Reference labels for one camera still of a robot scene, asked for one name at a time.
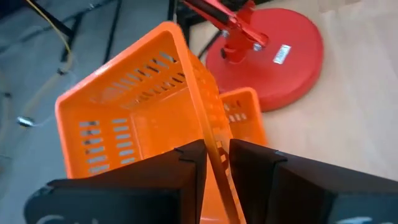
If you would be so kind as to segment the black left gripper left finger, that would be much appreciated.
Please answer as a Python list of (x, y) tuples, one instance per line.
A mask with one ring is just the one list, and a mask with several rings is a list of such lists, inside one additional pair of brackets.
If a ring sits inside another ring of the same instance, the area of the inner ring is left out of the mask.
[(24, 206), (27, 224), (199, 224), (206, 182), (202, 139), (115, 170), (52, 180)]

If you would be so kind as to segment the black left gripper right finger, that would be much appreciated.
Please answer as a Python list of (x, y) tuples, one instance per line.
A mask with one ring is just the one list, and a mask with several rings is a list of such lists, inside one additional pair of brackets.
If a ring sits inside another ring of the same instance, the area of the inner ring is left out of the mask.
[(247, 224), (398, 224), (398, 181), (239, 139), (229, 161)]

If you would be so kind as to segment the orange plastic slotted basket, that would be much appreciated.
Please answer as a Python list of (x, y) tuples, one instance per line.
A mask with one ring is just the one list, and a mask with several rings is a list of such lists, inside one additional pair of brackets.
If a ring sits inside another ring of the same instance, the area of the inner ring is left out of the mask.
[(220, 95), (235, 139), (267, 145), (259, 98), (253, 88), (244, 87)]
[(213, 75), (163, 22), (59, 96), (69, 178), (97, 175), (202, 139), (211, 164), (204, 222), (242, 224), (228, 177), (231, 128)]

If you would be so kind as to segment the red round lamp base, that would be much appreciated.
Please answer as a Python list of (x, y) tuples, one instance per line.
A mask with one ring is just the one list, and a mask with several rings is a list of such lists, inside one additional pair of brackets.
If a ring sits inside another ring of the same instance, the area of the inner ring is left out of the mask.
[[(227, 39), (220, 36), (207, 51), (206, 67), (220, 92), (253, 88), (262, 111), (276, 110), (301, 98), (314, 86), (322, 69), (324, 46), (316, 25), (296, 11), (270, 8), (255, 10), (250, 26), (268, 37), (261, 50), (244, 50), (234, 62), (223, 57)], [(279, 65), (273, 59), (282, 44), (291, 49)]]

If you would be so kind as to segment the silver metal plug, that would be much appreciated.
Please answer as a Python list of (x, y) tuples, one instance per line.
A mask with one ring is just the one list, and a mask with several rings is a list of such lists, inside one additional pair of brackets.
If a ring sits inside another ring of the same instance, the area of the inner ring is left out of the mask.
[(30, 117), (26, 117), (26, 116), (18, 116), (16, 118), (18, 125), (22, 126), (22, 127), (26, 127), (26, 128), (31, 128), (35, 126), (35, 121), (30, 118)]

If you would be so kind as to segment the white barcode sticker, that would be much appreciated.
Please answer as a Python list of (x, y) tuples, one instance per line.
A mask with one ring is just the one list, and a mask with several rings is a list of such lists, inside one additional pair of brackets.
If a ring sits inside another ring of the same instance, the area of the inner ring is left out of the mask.
[(276, 53), (273, 62), (282, 65), (290, 52), (291, 46), (282, 44)]

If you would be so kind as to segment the black metal frame leg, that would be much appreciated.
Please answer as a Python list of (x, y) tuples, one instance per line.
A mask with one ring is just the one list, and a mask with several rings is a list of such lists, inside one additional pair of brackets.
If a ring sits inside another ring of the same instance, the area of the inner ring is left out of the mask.
[(28, 3), (29, 7), (34, 9), (38, 15), (45, 19), (54, 30), (58, 30), (68, 37), (72, 37), (75, 32), (71, 28), (67, 27), (63, 22), (54, 17), (51, 13), (46, 11), (42, 6), (36, 3), (34, 0), (24, 0)]

